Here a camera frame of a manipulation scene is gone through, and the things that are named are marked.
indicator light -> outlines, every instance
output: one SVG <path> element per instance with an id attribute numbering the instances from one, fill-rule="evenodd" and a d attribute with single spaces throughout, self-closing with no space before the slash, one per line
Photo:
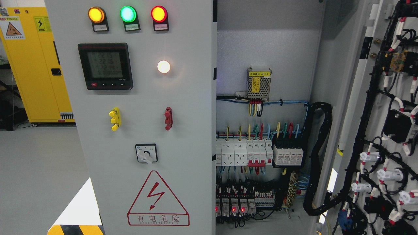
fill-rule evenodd
<path id="1" fill-rule="evenodd" d="M 126 32 L 141 30 L 135 8 L 131 6 L 122 7 L 120 9 L 120 17 L 122 18 L 123 26 L 125 27 Z"/>
<path id="2" fill-rule="evenodd" d="M 161 23 L 167 19 L 167 10 L 163 6 L 155 6 L 151 10 L 151 16 L 154 21 Z"/>
<path id="3" fill-rule="evenodd" d="M 168 31 L 168 13 L 165 7 L 155 6 L 151 10 L 151 18 L 153 19 L 154 31 Z"/>
<path id="4" fill-rule="evenodd" d="M 91 7 L 88 12 L 89 19 L 92 21 L 93 31 L 109 31 L 106 13 L 101 7 Z"/>
<path id="5" fill-rule="evenodd" d="M 94 23 L 103 22 L 105 16 L 105 11 L 100 7 L 92 7 L 89 9 L 89 18 Z"/>
<path id="6" fill-rule="evenodd" d="M 124 22 L 131 23 L 136 19 L 136 11 L 131 6 L 124 6 L 120 9 L 120 17 Z"/>
<path id="7" fill-rule="evenodd" d="M 162 60 L 157 64 L 158 71 L 160 71 L 163 74 L 168 73 L 170 71 L 170 68 L 171 68 L 170 63 L 168 63 L 165 60 Z"/>

lightning bolt symbol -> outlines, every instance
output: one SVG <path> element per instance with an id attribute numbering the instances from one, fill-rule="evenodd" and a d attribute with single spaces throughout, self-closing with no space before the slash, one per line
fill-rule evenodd
<path id="1" fill-rule="evenodd" d="M 154 187 L 151 189 L 150 193 L 149 193 L 149 194 L 148 194 L 148 196 L 147 196 L 147 197 L 153 197 L 153 196 L 160 195 L 160 196 L 157 198 L 157 200 L 154 202 L 154 204 L 150 206 L 150 210 L 152 210 L 152 209 L 155 207 L 155 204 L 158 202 L 158 200 L 160 200 L 160 198 L 161 198 L 161 197 L 163 196 L 163 194 L 165 193 L 165 191 L 164 191 L 164 192 L 161 192 L 161 193 L 152 194 L 152 193 L 154 192 L 154 190 L 158 187 L 158 185 L 159 185 L 159 184 L 160 184 L 160 183 L 155 182 Z"/>

green indicator light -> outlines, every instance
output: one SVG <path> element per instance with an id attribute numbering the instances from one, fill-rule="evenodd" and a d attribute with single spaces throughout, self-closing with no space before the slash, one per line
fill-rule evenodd
<path id="1" fill-rule="evenodd" d="M 131 6 L 124 6 L 120 9 L 120 17 L 124 22 L 131 23 L 136 19 L 136 11 Z"/>

red indicator light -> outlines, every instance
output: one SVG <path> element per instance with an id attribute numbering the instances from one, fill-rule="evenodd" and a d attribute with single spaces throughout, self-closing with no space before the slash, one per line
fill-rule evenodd
<path id="1" fill-rule="evenodd" d="M 163 6 L 155 6 L 151 10 L 151 17 L 155 22 L 164 22 L 167 19 L 167 10 Z"/>

digital power meter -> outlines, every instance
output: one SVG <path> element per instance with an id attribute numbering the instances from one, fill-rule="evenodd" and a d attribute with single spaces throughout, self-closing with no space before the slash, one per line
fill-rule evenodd
<path id="1" fill-rule="evenodd" d="M 127 43 L 78 44 L 88 90 L 133 88 Z"/>

